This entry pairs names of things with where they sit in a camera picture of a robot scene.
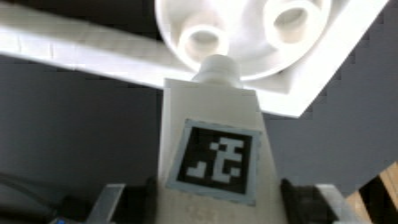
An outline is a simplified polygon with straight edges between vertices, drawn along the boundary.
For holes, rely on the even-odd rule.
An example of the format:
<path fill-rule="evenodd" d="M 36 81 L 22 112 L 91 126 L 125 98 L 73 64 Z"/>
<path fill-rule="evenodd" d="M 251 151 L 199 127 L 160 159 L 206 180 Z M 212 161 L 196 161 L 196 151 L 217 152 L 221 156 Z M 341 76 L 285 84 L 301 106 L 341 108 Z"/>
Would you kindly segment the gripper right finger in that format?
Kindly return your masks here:
<path fill-rule="evenodd" d="M 293 185 L 281 181 L 288 224 L 363 224 L 333 184 Z"/>

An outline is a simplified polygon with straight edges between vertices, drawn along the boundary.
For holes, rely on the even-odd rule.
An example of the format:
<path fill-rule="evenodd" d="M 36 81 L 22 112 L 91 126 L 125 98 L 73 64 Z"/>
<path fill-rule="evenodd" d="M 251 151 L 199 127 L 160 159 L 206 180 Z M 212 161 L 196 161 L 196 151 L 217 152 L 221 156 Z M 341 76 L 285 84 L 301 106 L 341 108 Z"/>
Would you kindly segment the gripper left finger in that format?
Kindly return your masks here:
<path fill-rule="evenodd" d="M 86 224 L 155 224 L 157 178 L 139 186 L 107 184 Z"/>

